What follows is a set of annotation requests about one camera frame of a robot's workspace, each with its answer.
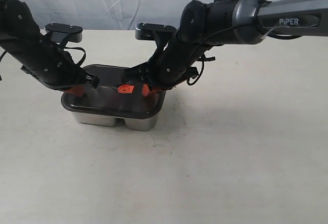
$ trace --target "white table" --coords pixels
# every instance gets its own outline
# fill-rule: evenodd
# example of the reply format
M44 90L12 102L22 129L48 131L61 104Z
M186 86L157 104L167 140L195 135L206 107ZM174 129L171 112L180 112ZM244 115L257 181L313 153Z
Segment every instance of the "white table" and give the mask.
M85 31L79 45L85 65L129 67L155 49L133 31ZM0 223L327 223L328 38L211 55L149 132L78 124L7 55Z

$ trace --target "clear lid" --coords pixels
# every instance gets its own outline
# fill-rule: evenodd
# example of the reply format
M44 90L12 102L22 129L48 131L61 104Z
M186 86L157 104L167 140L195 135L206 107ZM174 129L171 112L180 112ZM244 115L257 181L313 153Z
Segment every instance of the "clear lid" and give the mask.
M122 118L147 119L162 108L165 92L144 96L141 83L122 83L123 67L108 65L88 65L84 69L98 76L100 83L96 89L85 86L82 97L64 93L63 107L72 112L92 113ZM133 87L130 93L120 93L119 87L127 84Z

